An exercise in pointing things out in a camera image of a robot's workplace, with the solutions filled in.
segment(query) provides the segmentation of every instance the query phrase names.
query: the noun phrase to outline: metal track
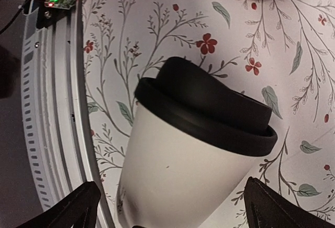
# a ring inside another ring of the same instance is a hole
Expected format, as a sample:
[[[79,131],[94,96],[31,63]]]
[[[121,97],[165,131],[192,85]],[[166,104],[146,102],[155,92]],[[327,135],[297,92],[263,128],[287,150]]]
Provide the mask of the metal track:
[[[32,175],[46,211],[85,181],[102,191],[98,228],[114,228],[91,139],[83,66],[81,0],[56,25],[36,29],[33,2],[24,32],[23,122]]]

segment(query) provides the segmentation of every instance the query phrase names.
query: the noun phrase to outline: cup body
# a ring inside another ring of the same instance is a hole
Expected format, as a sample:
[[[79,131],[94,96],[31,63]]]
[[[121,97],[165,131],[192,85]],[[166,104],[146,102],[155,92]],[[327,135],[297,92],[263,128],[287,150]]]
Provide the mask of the cup body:
[[[254,160],[200,141],[139,105],[118,186],[118,222],[122,228],[197,228]]]

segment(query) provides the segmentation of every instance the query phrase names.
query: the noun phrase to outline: green leaf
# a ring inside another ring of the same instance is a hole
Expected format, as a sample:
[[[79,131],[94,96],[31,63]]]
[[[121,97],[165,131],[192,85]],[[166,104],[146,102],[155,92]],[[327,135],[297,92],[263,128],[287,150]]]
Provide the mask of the green leaf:
[[[279,112],[279,106],[278,106],[278,98],[276,96],[275,91],[271,86],[268,86],[266,88],[262,89],[262,95],[264,97],[264,100],[266,104],[272,108],[272,112],[276,114],[280,119],[283,119],[280,112]]]
[[[119,105],[121,114],[129,122],[130,126],[132,126],[133,125],[133,120],[132,120],[131,113],[130,113],[128,107],[123,102],[120,102],[120,101],[116,101],[116,102]]]
[[[87,104],[88,107],[88,113],[91,114],[93,112],[97,112],[99,110],[98,106],[96,105],[96,102],[89,102]]]
[[[299,190],[297,191],[299,197],[313,197],[319,194],[321,193],[317,192],[316,189],[309,184],[300,185]]]
[[[230,28],[230,14],[228,13],[228,11],[218,2],[212,2],[212,5],[214,10],[224,17],[228,24],[228,28]]]
[[[313,146],[313,145],[309,144],[307,141],[302,141],[301,142],[300,149],[306,154],[312,154],[314,152],[322,150],[322,148],[318,148],[316,146]]]
[[[297,50],[296,50],[295,57],[293,59],[293,65],[292,65],[292,70],[291,70],[290,75],[293,72],[295,72],[297,70],[297,68],[299,67],[302,56],[303,56],[303,49],[302,49],[302,46],[301,46],[300,42],[298,41],[297,42]]]

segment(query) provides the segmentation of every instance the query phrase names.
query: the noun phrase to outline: floral tablecloth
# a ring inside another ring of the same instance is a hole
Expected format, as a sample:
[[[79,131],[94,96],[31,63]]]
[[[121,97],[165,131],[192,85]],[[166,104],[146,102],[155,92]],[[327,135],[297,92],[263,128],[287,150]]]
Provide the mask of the floral tablecloth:
[[[186,57],[273,109],[278,142],[202,228],[248,227],[249,176],[335,224],[335,0],[84,0],[92,138],[110,211],[140,78]]]

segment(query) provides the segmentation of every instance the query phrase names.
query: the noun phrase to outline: red flower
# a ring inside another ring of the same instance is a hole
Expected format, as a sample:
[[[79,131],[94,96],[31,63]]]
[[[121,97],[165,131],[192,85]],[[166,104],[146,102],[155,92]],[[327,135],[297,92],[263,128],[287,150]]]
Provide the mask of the red flower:
[[[89,54],[90,51],[93,50],[93,42],[90,42],[90,40],[88,40],[84,50],[86,51],[87,54]]]
[[[217,40],[211,39],[211,34],[206,33],[203,35],[203,41],[197,41],[197,47],[201,48],[202,54],[213,54],[215,51],[215,45],[218,44]]]
[[[260,73],[260,70],[258,68],[260,68],[262,66],[262,64],[260,62],[256,62],[255,63],[255,59],[254,58],[250,58],[249,59],[249,63],[250,65],[246,65],[245,69],[250,72],[251,70],[253,70],[253,73],[255,75],[258,75]]]
[[[325,25],[325,22],[327,22],[327,20],[322,15],[319,15],[318,21],[320,21],[323,26]]]
[[[178,11],[178,10],[179,10],[179,6],[178,6],[178,4],[173,4],[173,10],[175,10],[175,11]]]
[[[257,9],[257,4],[256,4],[255,2],[253,2],[253,3],[251,4],[251,8],[252,8],[253,10],[256,10],[256,9]]]

